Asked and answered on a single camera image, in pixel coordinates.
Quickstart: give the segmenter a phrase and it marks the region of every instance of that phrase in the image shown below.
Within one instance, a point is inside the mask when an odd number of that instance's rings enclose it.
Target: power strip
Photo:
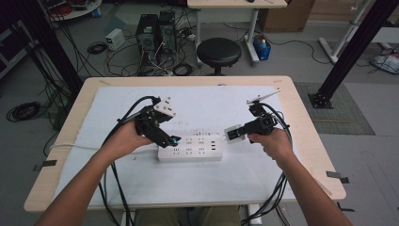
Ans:
[[[222,136],[181,136],[179,145],[159,147],[161,162],[220,161],[223,156]]]

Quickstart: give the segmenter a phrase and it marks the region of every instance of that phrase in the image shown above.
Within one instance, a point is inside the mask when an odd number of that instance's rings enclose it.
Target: floor mat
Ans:
[[[319,134],[375,135],[344,84],[337,88],[331,98],[333,109],[313,108],[308,94],[316,93],[321,86],[321,83],[295,83]]]

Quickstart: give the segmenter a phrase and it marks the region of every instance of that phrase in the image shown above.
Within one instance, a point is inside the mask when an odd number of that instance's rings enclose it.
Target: black stool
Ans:
[[[240,46],[232,40],[213,38],[203,41],[197,48],[200,61],[215,68],[210,75],[223,75],[222,67],[231,67],[241,56]]]

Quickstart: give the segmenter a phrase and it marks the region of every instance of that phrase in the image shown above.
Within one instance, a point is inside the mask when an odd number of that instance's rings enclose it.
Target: box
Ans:
[[[266,43],[265,47],[262,45],[263,40],[265,40]],[[272,47],[264,35],[257,35],[253,38],[253,47],[255,48],[256,54],[258,54],[259,60],[269,59]]]
[[[266,32],[300,32],[305,28],[314,0],[292,1],[287,8],[264,9],[259,24]]]

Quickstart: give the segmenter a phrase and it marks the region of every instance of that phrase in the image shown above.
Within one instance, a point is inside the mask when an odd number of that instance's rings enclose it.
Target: gray floor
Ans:
[[[158,5],[140,5],[141,12],[161,8]],[[114,27],[130,30],[135,33],[134,24],[125,24],[126,8],[123,12],[113,5],[102,6],[103,16],[98,19],[85,16],[69,22],[70,30],[76,45],[86,54],[86,48],[94,41],[104,40],[104,36]],[[232,24],[247,27],[247,24]],[[328,62],[327,56],[317,42],[324,37],[332,45],[345,31],[342,23],[309,22],[301,33],[275,33],[267,37],[278,43],[288,40],[302,40],[314,48],[314,56]],[[57,30],[57,35],[66,52],[74,62],[72,46],[68,44]],[[227,37],[239,39],[244,33],[223,24],[204,24],[203,38]],[[185,47],[187,61],[195,64],[195,50],[192,44]],[[376,56],[381,49],[377,44],[370,44],[358,61],[359,65],[367,64],[370,57]],[[89,62],[101,73],[104,72],[105,54],[91,56]],[[333,65],[320,64],[311,58],[311,48],[303,43],[272,45],[271,55],[251,67],[247,51],[243,51],[240,61],[233,67],[223,69],[228,75],[289,75],[295,82],[323,82]],[[137,50],[121,53],[114,59],[115,63],[138,62]],[[354,209],[345,212],[354,225],[399,225],[399,76],[381,71],[369,73],[373,67],[354,66],[344,83],[358,104],[363,115],[375,131],[375,136],[343,136],[321,134],[327,152],[336,170],[348,177],[349,184],[344,185],[346,199],[340,201],[342,208]],[[212,70],[207,66],[200,68],[199,75]],[[81,71],[84,79],[89,76]],[[39,71],[29,58],[23,59],[7,76],[0,81],[0,118],[1,152],[0,152],[0,225],[30,225],[40,214],[27,213],[24,201],[34,184],[38,172],[33,171],[35,165],[45,160],[42,149],[46,141],[55,133],[47,118],[34,121],[12,123],[6,120],[7,112],[16,105],[26,102],[46,102],[40,93],[44,89]],[[306,225],[296,203],[281,205],[286,217],[292,225]],[[84,225],[111,225],[104,211],[89,212]],[[263,225],[282,225],[277,214],[271,213],[263,217]]]

